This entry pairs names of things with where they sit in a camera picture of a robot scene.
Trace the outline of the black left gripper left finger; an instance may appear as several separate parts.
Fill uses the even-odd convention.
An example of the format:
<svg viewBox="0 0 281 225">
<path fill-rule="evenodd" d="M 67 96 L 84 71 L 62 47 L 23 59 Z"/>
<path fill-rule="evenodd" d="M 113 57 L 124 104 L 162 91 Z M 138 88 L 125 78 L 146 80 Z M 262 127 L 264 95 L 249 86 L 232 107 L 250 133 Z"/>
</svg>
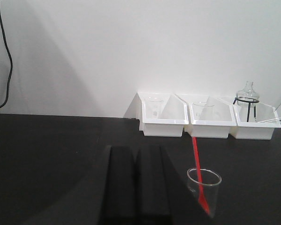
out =
<svg viewBox="0 0 281 225">
<path fill-rule="evenodd" d="M 104 203 L 105 225 L 137 224 L 136 169 L 127 146 L 112 146 Z"/>
</svg>

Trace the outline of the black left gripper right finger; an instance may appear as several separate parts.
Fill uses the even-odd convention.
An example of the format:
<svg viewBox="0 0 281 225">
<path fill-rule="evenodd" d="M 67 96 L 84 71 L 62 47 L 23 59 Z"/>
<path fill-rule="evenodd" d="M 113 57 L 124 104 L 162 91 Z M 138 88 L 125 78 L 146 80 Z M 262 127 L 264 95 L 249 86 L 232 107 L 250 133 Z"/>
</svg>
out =
<svg viewBox="0 0 281 225">
<path fill-rule="evenodd" d="M 140 225 L 172 225 L 161 146 L 140 149 L 136 158 L 136 210 Z"/>
</svg>

